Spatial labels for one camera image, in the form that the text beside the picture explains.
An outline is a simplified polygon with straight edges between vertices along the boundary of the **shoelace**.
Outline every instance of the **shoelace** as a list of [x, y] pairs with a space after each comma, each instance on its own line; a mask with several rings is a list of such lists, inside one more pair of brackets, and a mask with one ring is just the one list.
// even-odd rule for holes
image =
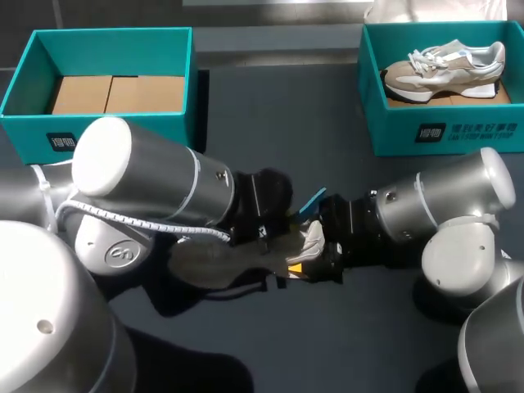
[[445, 68], [448, 66], [442, 57], [430, 53], [432, 49], [433, 48], [430, 47], [422, 51], [422, 53], [415, 49], [413, 53], [408, 54], [409, 61], [417, 74], [422, 75], [430, 69], [435, 70], [436, 68]]

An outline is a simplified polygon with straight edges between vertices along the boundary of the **white joint cap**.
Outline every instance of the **white joint cap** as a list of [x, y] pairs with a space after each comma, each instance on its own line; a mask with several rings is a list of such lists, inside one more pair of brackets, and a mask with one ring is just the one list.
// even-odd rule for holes
[[102, 117], [84, 131], [73, 155], [75, 186], [87, 197], [104, 197], [124, 176], [131, 156], [131, 130], [119, 117]]
[[515, 187], [511, 180], [506, 164], [500, 154], [491, 147], [481, 149], [481, 157], [486, 168], [486, 175], [490, 178], [491, 185], [499, 198], [500, 204], [504, 209], [511, 209], [515, 205], [517, 196]]
[[443, 227], [426, 244], [422, 270], [447, 296], [468, 296], [483, 288], [495, 270], [495, 235], [489, 225]]
[[83, 276], [70, 249], [43, 228], [1, 221], [0, 238], [0, 390], [5, 392], [17, 391], [64, 348], [79, 318]]

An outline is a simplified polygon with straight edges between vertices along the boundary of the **white cable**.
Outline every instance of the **white cable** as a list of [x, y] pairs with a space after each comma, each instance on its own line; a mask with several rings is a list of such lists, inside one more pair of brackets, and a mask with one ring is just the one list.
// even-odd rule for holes
[[151, 221], [145, 221], [143, 219], [134, 219], [125, 215], [118, 215], [116, 213], [111, 213], [110, 211], [99, 209], [95, 206], [88, 205], [83, 202], [68, 200], [64, 201], [60, 207], [56, 210], [56, 221], [61, 223], [62, 216], [64, 215], [67, 209], [76, 209], [82, 210], [83, 212], [93, 215], [95, 217], [100, 217], [109, 221], [115, 221], [117, 223], [122, 223], [128, 225], [129, 227], [147, 229], [155, 232], [163, 233], [176, 233], [178, 235], [211, 235], [217, 237], [222, 242], [229, 242], [231, 237], [222, 231], [212, 228], [198, 228], [198, 227], [184, 227], [180, 225], [168, 225], [168, 224], [158, 224]]
[[431, 211], [429, 211], [429, 207], [427, 207], [426, 198], [424, 198], [422, 182], [420, 181], [420, 172], [417, 173], [417, 177], [415, 179], [415, 188], [417, 189], [418, 197], [420, 198], [420, 202], [422, 202], [422, 206], [424, 206], [424, 210], [426, 211], [427, 217], [429, 218], [431, 223], [435, 226], [435, 228], [438, 228], [438, 224], [436, 223], [435, 219], [433, 218]]
[[46, 179], [46, 175], [43, 173], [42, 168], [40, 168], [38, 165], [31, 165], [31, 168], [33, 168], [33, 171], [36, 174], [38, 186], [42, 192], [43, 204], [45, 205], [47, 214], [47, 230], [52, 233], [57, 233], [58, 225], [55, 220], [55, 210], [52, 207], [52, 199], [51, 195], [49, 194], [51, 184]]

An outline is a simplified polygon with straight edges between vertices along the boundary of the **sneaker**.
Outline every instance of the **sneaker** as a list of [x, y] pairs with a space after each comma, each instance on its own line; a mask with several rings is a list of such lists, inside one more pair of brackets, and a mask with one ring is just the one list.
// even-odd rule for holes
[[386, 90], [408, 102], [428, 102], [439, 92], [492, 98], [504, 70], [506, 51], [500, 42], [490, 47], [467, 47], [457, 39], [441, 47], [409, 54], [408, 61], [382, 73]]

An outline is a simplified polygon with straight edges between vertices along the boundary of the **open box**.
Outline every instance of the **open box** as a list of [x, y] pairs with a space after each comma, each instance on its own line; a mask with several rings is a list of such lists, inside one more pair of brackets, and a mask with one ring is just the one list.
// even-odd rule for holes
[[[82, 132], [105, 115], [100, 105], [95, 106], [94, 113], [52, 114], [50, 106], [57, 99], [56, 86], [62, 83], [63, 87], [63, 77], [77, 76], [97, 77], [102, 90], [106, 88], [102, 76], [125, 77], [131, 82], [128, 77], [183, 78], [179, 106], [140, 112], [127, 106], [129, 111], [115, 110], [111, 114], [192, 146], [197, 64], [191, 28], [35, 30], [0, 106], [2, 126], [25, 164], [70, 159]], [[115, 78], [108, 80], [112, 84]], [[158, 85], [156, 81], [147, 89], [154, 91]], [[75, 94], [79, 98], [82, 91], [78, 85], [70, 88], [65, 102], [74, 99]], [[179, 111], [168, 111], [169, 108]]]
[[[502, 84], [511, 103], [393, 106], [380, 70], [458, 39], [470, 47], [501, 41], [506, 47]], [[515, 21], [365, 25], [359, 50], [359, 92], [377, 156], [459, 154], [491, 146], [524, 151], [524, 32]]]

